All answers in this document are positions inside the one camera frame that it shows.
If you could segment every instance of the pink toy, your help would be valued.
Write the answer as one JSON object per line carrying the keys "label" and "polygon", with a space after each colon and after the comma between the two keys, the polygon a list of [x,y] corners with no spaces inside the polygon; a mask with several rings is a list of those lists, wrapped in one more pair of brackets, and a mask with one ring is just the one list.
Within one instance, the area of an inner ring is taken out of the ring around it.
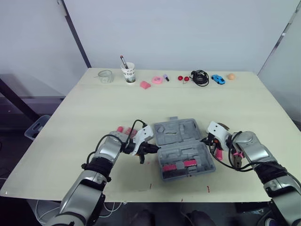
{"label": "pink toy", "polygon": [[[131,132],[132,128],[127,128],[127,130],[125,131],[126,135],[129,135]],[[132,133],[131,133],[131,138],[133,138],[135,135],[137,134],[137,130],[133,129]]]}
{"label": "pink toy", "polygon": [[151,80],[152,83],[161,84],[163,82],[163,78],[161,76],[155,76]]}
{"label": "pink toy", "polygon": [[140,82],[140,86],[141,86],[143,89],[147,89],[147,88],[151,87],[151,85],[150,85],[149,83],[147,83],[146,81]]}
{"label": "pink toy", "polygon": [[122,126],[119,126],[119,127],[117,128],[117,132],[122,133],[122,131],[123,131],[123,127],[122,127]]}
{"label": "pink toy", "polygon": [[215,152],[215,156],[217,159],[222,160],[222,150],[217,148]]}

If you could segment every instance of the pen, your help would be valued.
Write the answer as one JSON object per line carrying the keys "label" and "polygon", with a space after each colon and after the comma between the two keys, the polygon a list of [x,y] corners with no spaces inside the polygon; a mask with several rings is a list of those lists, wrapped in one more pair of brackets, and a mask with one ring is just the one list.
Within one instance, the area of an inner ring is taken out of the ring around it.
{"label": "pen", "polygon": [[123,58],[122,55],[120,55],[120,59],[121,59],[123,65],[124,65],[124,67],[125,67],[126,69],[128,69],[128,66],[127,66],[127,64],[126,64],[126,62],[125,62],[125,60],[124,60],[124,58]]}

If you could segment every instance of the cable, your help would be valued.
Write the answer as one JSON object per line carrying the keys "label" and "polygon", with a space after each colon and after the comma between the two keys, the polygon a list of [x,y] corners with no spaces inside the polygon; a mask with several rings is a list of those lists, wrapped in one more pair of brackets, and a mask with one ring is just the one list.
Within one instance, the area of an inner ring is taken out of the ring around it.
{"label": "cable", "polygon": [[182,205],[183,205],[183,203],[181,203],[180,213],[189,220],[189,222],[191,223],[191,226],[194,226],[191,219],[185,213],[182,212]]}
{"label": "cable", "polygon": [[107,216],[99,216],[100,218],[108,218],[108,217],[110,217],[111,215],[112,215],[112,213],[114,212],[114,211],[112,211],[111,210],[111,212],[109,213],[109,215],[107,215]]}
{"label": "cable", "polygon": [[104,206],[104,208],[108,211],[108,212],[115,212],[115,211],[117,211],[120,207],[121,207],[121,205],[122,205],[122,202],[119,204],[119,206],[116,208],[116,209],[108,209],[106,206],[105,206],[105,204],[103,204],[103,206]]}
{"label": "cable", "polygon": [[[208,145],[208,147],[209,147],[209,152],[210,152],[210,154],[211,154],[211,155],[212,155],[219,163],[221,163],[222,165],[224,165],[224,166],[226,166],[226,167],[228,167],[228,168],[230,168],[230,169],[236,170],[236,171],[238,171],[238,172],[249,172],[249,171],[253,170],[253,168],[250,168],[250,169],[245,169],[245,168],[247,168],[247,167],[249,167],[249,166],[252,166],[252,165],[268,165],[268,166],[271,166],[271,167],[278,168],[278,169],[280,169],[280,170],[283,170],[283,169],[284,169],[284,168],[281,167],[281,166],[277,166],[277,165],[271,164],[271,162],[262,162],[262,161],[254,161],[254,162],[248,163],[247,165],[245,165],[245,166],[243,166],[243,167],[240,167],[240,168],[234,168],[234,167],[229,166],[229,165],[227,165],[226,163],[220,161],[218,158],[216,158],[216,156],[213,154],[213,150],[211,149],[210,144]],[[285,173],[286,173],[287,175],[291,176],[291,177],[294,179],[294,181],[298,184],[298,186],[301,188],[301,183],[300,183],[300,181],[299,181],[294,175],[292,175],[292,174],[291,174],[290,172],[288,172],[286,169],[285,169]]]}
{"label": "cable", "polygon": [[242,133],[242,131],[239,131],[237,134],[234,135],[234,137],[233,137],[232,140],[231,140],[230,147],[229,147],[229,151],[228,151],[228,159],[229,159],[230,165],[231,165],[232,167],[234,167],[234,168],[235,168],[235,166],[234,166],[234,164],[233,164],[233,162],[232,162],[232,160],[231,160],[231,150],[232,150],[232,146],[233,146],[233,141],[234,141],[234,139],[235,139],[239,134],[241,134],[241,133]]}
{"label": "cable", "polygon": [[35,215],[37,221],[39,221],[41,224],[45,224],[45,222],[40,221],[40,220],[38,219],[38,213],[37,213],[38,203],[39,203],[39,200],[37,200],[37,204],[36,204],[36,208],[35,208],[35,213],[34,213],[34,215]]}
{"label": "cable", "polygon": [[48,214],[48,213],[50,213],[50,212],[52,212],[52,211],[54,211],[54,210],[56,210],[56,209],[59,209],[59,208],[60,208],[60,207],[56,207],[56,208],[54,208],[54,209],[48,210],[47,212],[43,213],[43,214],[40,216],[39,220],[41,220],[46,214]]}
{"label": "cable", "polygon": [[121,143],[121,147],[123,146],[123,142],[122,142],[122,140],[120,140],[119,137],[117,137],[117,136],[115,136],[115,135],[112,135],[112,134],[104,135],[104,136],[98,141],[98,143],[97,143],[97,145],[96,145],[96,148],[95,148],[95,151],[91,152],[91,153],[88,155],[88,157],[87,157],[87,164],[89,164],[91,155],[92,155],[92,154],[95,154],[95,153],[97,152],[97,149],[98,149],[100,143],[103,141],[103,139],[104,139],[105,137],[113,137],[113,138],[117,139],[117,140]]}
{"label": "cable", "polygon": [[133,131],[133,129],[134,129],[134,126],[135,126],[136,122],[138,122],[138,121],[141,122],[141,123],[143,124],[143,127],[147,126],[147,124],[146,124],[145,122],[143,122],[142,120],[136,119],[136,120],[134,121],[134,123],[133,123],[133,126],[132,126],[132,128],[131,128],[131,131],[129,132],[129,134],[128,134],[128,136],[127,136],[127,140],[125,141],[125,143],[123,143],[122,140],[120,140],[120,138],[117,137],[117,136],[115,136],[115,135],[112,135],[112,134],[104,135],[104,136],[98,141],[98,144],[96,145],[95,151],[91,152],[91,153],[88,155],[86,163],[89,164],[91,155],[93,155],[93,154],[95,154],[95,153],[97,152],[97,149],[98,149],[100,143],[102,142],[102,140],[103,140],[105,137],[113,137],[113,138],[117,139],[117,140],[121,143],[121,148],[123,148],[123,145],[126,145],[126,144],[128,143],[128,140],[129,140],[130,137],[131,137],[131,134],[132,134],[132,131]]}
{"label": "cable", "polygon": [[192,77],[190,77],[195,84],[204,87],[209,84],[209,76],[206,72],[202,70],[192,71]]}
{"label": "cable", "polygon": [[141,122],[141,123],[143,124],[143,128],[147,126],[147,124],[146,124],[145,122],[143,122],[142,120],[136,119],[136,120],[134,121],[134,123],[133,123],[133,126],[132,126],[132,128],[131,128],[130,133],[129,133],[128,136],[127,136],[126,144],[128,143],[128,140],[130,139],[130,137],[131,137],[131,135],[132,135],[132,131],[133,131],[133,129],[134,129],[134,126],[135,126],[136,122],[138,122],[138,121]]}
{"label": "cable", "polygon": [[230,169],[239,171],[239,172],[248,172],[248,171],[253,170],[252,168],[251,168],[251,169],[242,170],[242,168],[234,168],[234,167],[232,167],[232,166],[227,165],[226,163],[224,163],[224,162],[222,162],[221,160],[219,160],[218,158],[216,158],[216,156],[213,154],[213,151],[211,150],[211,146],[210,146],[210,145],[208,145],[208,147],[209,147],[209,151],[210,151],[210,154],[212,155],[212,157],[214,157],[215,160],[217,160],[220,164],[222,164],[222,165],[224,165],[224,166],[226,166],[226,167],[228,167],[228,168],[230,168]]}

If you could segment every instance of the paper cup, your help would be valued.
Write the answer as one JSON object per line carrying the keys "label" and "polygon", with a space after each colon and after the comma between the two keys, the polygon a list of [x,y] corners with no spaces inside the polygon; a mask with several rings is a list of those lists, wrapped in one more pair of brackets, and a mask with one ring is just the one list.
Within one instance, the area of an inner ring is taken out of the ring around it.
{"label": "paper cup", "polygon": [[131,62],[127,62],[128,69],[126,69],[123,64],[121,64],[120,67],[121,67],[123,75],[128,83],[132,83],[132,82],[136,81],[135,64],[133,64]]}

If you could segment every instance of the pink sponge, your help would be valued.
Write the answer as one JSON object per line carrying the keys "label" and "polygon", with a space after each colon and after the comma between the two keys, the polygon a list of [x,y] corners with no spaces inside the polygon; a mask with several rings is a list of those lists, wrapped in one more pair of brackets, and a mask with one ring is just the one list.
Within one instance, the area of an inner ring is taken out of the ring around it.
{"label": "pink sponge", "polygon": [[151,87],[151,85],[150,85],[149,83],[147,83],[146,81],[140,82],[140,86],[141,86],[143,89],[147,89],[147,88]]}

